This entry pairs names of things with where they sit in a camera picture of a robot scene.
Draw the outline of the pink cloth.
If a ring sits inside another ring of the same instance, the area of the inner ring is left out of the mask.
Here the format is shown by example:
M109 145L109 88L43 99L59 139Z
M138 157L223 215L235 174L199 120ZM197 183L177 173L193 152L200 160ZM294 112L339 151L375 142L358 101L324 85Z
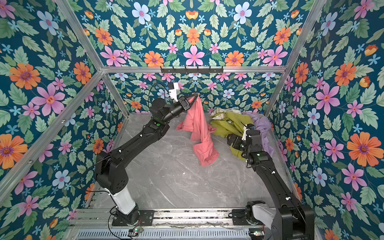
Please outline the pink cloth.
M215 149L211 134L216 131L208 124L202 101L199 96L188 110L187 116L181 122L176 130L191 132L191 141L198 142L193 146L194 153L201 166L207 167L213 164L219 157L219 152Z

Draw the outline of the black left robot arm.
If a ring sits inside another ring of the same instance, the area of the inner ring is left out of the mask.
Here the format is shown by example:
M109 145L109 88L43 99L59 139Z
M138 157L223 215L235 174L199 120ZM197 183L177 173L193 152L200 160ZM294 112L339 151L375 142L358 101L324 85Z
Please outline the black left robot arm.
M115 224L133 226L139 221L139 207L129 193L126 167L147 147L159 141L169 130L169 122L192 108L197 94L182 96L173 104L162 98L153 101L150 107L152 117L132 139L109 153L97 157L94 178L109 193L116 205Z

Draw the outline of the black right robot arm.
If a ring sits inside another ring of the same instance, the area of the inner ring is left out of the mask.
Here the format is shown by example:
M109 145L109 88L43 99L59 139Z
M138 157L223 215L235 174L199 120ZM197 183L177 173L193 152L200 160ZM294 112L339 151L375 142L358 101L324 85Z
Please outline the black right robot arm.
M262 134L252 124L245 126L242 136L230 134L227 144L240 151L247 168L261 178L274 202L270 208L264 201L248 202L245 209L232 211L234 225L248 223L263 225L274 240L313 240L315 238L315 214L287 187L279 175L273 158L263 149Z

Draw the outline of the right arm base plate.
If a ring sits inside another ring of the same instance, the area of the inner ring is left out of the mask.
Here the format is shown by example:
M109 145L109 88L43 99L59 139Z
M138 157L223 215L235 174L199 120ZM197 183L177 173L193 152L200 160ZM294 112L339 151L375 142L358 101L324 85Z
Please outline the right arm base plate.
M268 212L263 209L247 210L247 209L233 209L228 217L232 219L234 226L240 225L265 225L270 226L273 222L275 212Z

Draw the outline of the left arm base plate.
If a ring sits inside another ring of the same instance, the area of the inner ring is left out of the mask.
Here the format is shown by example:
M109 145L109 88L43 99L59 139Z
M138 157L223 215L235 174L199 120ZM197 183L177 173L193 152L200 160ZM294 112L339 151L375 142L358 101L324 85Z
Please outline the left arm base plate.
M151 226L154 220L154 210L133 210L128 215L117 211L112 222L113 227Z

